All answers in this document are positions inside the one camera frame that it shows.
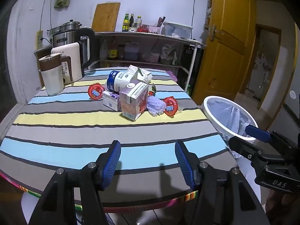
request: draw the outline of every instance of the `door handle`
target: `door handle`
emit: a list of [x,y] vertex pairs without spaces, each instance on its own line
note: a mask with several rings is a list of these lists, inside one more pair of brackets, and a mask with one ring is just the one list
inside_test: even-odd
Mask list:
[[209,39],[210,39],[211,41],[214,41],[214,38],[216,37],[216,33],[220,33],[221,35],[224,34],[223,32],[217,31],[216,29],[217,29],[217,26],[216,26],[216,25],[213,25],[213,26],[211,27],[211,30],[209,30]]

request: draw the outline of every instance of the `striped tablecloth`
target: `striped tablecloth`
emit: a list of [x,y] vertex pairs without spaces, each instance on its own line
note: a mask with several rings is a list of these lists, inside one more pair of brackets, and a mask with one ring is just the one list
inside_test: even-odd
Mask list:
[[[185,184],[174,152],[177,139],[213,167],[236,166],[224,141],[194,101],[162,70],[149,69],[156,97],[174,96],[184,110],[173,118],[144,112],[135,122],[90,100],[87,89],[105,84],[111,70],[85,73],[57,96],[43,88],[16,118],[0,146],[0,173],[19,188],[40,196],[55,170],[81,169],[106,152],[113,140],[121,156],[109,187],[100,192],[107,212],[153,209],[194,198]],[[80,190],[75,188],[80,208]]]

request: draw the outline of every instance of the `pot lid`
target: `pot lid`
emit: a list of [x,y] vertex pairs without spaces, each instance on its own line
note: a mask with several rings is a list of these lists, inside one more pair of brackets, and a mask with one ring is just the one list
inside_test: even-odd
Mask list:
[[47,30],[47,31],[59,31],[59,30],[61,30],[61,29],[62,29],[61,26],[57,26],[57,27],[52,28],[52,29],[49,29],[49,30]]
[[67,25],[79,25],[79,26],[81,26],[82,24],[78,21],[73,21],[73,19],[71,19],[70,22],[64,23],[62,26],[67,26]]
[[41,61],[41,62],[50,61],[50,60],[52,60],[54,58],[58,58],[58,57],[60,58],[60,55],[61,55],[61,52],[54,53],[54,54],[51,54],[51,55],[47,55],[47,56],[45,56],[43,58],[40,58],[39,61]]

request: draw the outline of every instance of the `power strip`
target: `power strip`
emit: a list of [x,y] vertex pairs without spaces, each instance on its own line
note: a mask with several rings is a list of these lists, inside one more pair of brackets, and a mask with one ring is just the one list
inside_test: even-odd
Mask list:
[[37,31],[35,48],[41,49],[43,47],[43,31]]

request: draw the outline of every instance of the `cutting board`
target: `cutting board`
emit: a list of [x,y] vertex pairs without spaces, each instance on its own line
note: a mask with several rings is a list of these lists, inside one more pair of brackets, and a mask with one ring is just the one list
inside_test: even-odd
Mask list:
[[92,29],[95,32],[115,31],[120,2],[97,4]]

